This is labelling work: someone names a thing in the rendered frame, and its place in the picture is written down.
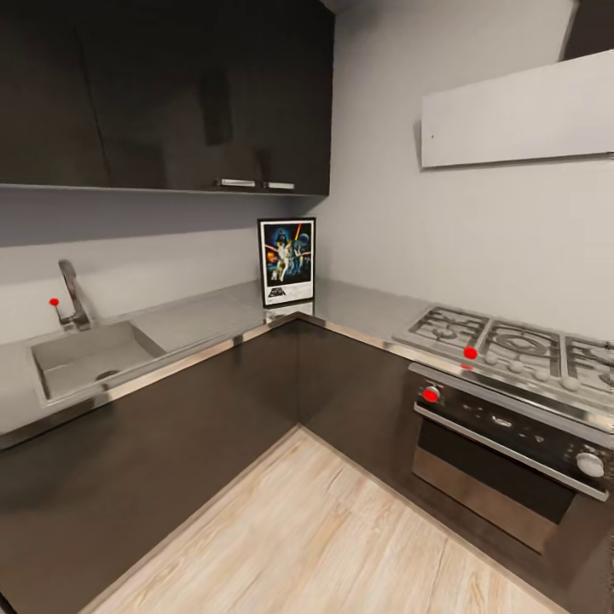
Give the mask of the poster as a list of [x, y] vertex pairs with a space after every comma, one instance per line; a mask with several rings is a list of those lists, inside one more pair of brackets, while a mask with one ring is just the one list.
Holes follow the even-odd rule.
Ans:
[[262, 308], [315, 298], [316, 218], [257, 219]]

